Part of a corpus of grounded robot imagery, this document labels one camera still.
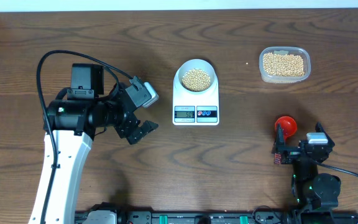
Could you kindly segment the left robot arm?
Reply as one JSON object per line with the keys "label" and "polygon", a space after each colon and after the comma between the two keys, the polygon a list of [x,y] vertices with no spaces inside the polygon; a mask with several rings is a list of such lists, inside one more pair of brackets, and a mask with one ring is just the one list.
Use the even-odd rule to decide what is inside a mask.
{"label": "left robot arm", "polygon": [[158,100],[150,83],[138,77],[117,82],[104,96],[102,65],[75,63],[71,85],[50,102],[44,119],[45,156],[30,223],[74,223],[78,191],[97,128],[113,127],[130,145],[157,129],[134,112]]}

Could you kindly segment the red measuring scoop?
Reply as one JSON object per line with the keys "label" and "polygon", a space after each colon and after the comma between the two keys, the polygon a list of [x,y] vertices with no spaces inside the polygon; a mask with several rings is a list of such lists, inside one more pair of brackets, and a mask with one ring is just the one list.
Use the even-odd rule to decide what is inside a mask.
{"label": "red measuring scoop", "polygon": [[287,146],[286,140],[293,136],[297,131],[296,121],[290,116],[281,116],[275,122],[275,133],[276,133],[276,125],[280,124],[285,138],[285,146],[280,147],[279,151],[274,151],[272,149],[272,153],[274,154],[274,164],[284,164],[288,156],[294,151],[294,147]]}

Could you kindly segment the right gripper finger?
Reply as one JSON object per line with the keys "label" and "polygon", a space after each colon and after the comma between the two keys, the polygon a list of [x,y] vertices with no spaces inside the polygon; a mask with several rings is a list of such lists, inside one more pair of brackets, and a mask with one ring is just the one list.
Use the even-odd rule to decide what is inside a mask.
{"label": "right gripper finger", "polygon": [[279,151],[280,147],[285,146],[285,138],[284,138],[284,132],[280,124],[276,125],[276,137],[275,142],[273,144],[273,150]]}
{"label": "right gripper finger", "polygon": [[316,140],[317,144],[327,144],[328,146],[334,146],[334,141],[329,137],[328,133],[323,128],[323,125],[320,122],[316,123],[315,131],[318,133],[318,138]]}

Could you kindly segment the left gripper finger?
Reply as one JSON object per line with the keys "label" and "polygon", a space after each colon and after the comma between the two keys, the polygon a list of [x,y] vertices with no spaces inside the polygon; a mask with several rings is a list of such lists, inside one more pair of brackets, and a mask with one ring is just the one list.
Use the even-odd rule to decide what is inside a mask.
{"label": "left gripper finger", "polygon": [[158,124],[145,121],[140,127],[138,127],[135,131],[135,143],[138,143],[141,139],[143,139],[148,133],[155,131],[158,128]]}
{"label": "left gripper finger", "polygon": [[137,76],[135,76],[133,79],[130,79],[130,83],[131,85],[126,88],[126,92],[135,106],[139,108],[150,99],[150,95],[144,86],[145,82],[143,82]]}

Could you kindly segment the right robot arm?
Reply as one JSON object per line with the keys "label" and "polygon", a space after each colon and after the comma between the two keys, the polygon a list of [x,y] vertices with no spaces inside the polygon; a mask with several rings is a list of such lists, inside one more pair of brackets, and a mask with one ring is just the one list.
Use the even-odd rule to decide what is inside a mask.
{"label": "right robot arm", "polygon": [[298,201],[296,214],[328,212],[338,206],[341,180],[335,175],[319,173],[318,165],[324,162],[333,151],[335,143],[326,134],[320,123],[315,131],[308,133],[297,146],[285,142],[285,130],[275,125],[276,137],[272,152],[276,164],[289,164],[293,167],[292,191]]}

